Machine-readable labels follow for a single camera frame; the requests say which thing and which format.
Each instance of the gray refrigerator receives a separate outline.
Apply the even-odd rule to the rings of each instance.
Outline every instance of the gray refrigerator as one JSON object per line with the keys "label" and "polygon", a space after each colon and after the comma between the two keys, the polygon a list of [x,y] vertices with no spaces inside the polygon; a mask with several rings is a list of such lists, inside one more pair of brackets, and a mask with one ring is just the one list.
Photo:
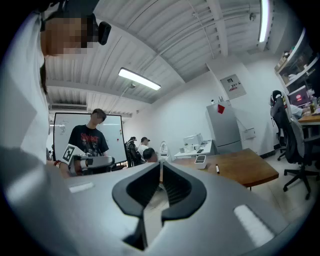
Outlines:
{"label": "gray refrigerator", "polygon": [[207,119],[218,154],[242,150],[239,127],[234,110],[229,101],[206,107]]}

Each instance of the ceiling light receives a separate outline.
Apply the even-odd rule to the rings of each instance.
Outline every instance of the ceiling light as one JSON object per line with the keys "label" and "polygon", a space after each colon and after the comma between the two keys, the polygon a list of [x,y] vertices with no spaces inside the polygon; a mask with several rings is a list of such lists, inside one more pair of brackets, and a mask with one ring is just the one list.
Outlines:
{"label": "ceiling light", "polygon": [[260,0],[260,36],[259,42],[262,43],[266,40],[268,20],[269,20],[269,0]]}
{"label": "ceiling light", "polygon": [[144,86],[148,86],[156,91],[161,88],[161,86],[159,84],[156,84],[155,82],[152,82],[149,79],[147,79],[147,78],[145,78],[135,72],[132,72],[124,67],[122,67],[120,69],[119,76],[124,77],[124,78],[128,78],[128,79],[135,81],[137,83],[140,83]]}

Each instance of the air conditioner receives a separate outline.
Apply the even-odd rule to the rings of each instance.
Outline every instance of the air conditioner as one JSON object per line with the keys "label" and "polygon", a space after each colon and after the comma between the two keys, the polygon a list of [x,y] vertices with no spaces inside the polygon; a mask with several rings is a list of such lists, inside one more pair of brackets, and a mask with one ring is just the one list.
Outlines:
{"label": "air conditioner", "polygon": [[80,104],[61,104],[54,103],[50,106],[50,111],[59,112],[59,111],[79,111],[79,112],[88,112],[87,105]]}

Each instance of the black chair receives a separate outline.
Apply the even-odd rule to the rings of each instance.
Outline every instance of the black chair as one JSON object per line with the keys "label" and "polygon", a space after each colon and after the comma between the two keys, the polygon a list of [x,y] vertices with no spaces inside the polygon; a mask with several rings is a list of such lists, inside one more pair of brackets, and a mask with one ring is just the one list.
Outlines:
{"label": "black chair", "polygon": [[[280,145],[281,145],[281,139],[280,139],[280,137],[281,137],[281,129],[282,129],[282,127],[281,127],[281,121],[280,121],[280,118],[281,118],[280,113],[279,113],[279,112],[276,112],[272,118],[273,118],[276,126],[278,127],[278,133],[277,133],[277,135],[278,135],[279,143],[280,143]],[[286,142],[286,141],[287,141],[287,136],[286,136],[285,132],[283,132],[283,138],[284,138],[284,141]],[[286,154],[286,148],[287,148],[286,145],[280,147],[280,153],[281,153],[281,155],[279,155],[279,157],[277,158],[278,161],[280,161],[280,160],[281,160],[281,157],[283,157],[283,156]]]}
{"label": "black chair", "polygon": [[[302,179],[306,189],[307,189],[307,195],[305,196],[305,199],[308,200],[310,197],[310,186],[309,182],[307,180],[307,176],[316,176],[316,180],[319,181],[320,174],[319,172],[315,171],[308,171],[306,170],[306,165],[311,165],[311,152],[313,144],[318,142],[320,140],[320,136],[314,136],[307,139],[303,138],[303,132],[302,128],[299,125],[298,121],[289,121],[289,118],[287,116],[285,106],[283,104],[283,99],[281,97],[277,98],[277,109],[274,110],[276,114],[280,117],[280,125],[283,129],[283,132],[286,134],[286,151],[285,151],[285,158],[290,164],[298,163],[301,165],[300,169],[298,170],[292,170],[292,169],[285,169],[284,175],[286,176],[288,173],[295,174],[295,176],[283,187],[283,191],[288,190],[288,186],[295,182],[297,179]],[[298,147],[304,147],[304,156],[302,157],[299,154]]]}

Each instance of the whiteboard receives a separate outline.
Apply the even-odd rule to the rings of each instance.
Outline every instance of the whiteboard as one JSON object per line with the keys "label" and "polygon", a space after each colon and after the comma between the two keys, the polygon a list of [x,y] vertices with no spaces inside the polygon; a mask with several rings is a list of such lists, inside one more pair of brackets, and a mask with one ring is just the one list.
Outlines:
{"label": "whiteboard", "polygon": [[[87,125],[90,114],[55,113],[53,126],[53,145],[55,159],[61,160],[67,148],[71,132],[78,125]],[[108,115],[96,127],[106,140],[109,147],[108,156],[114,157],[116,163],[127,161],[123,137],[121,115]]]}

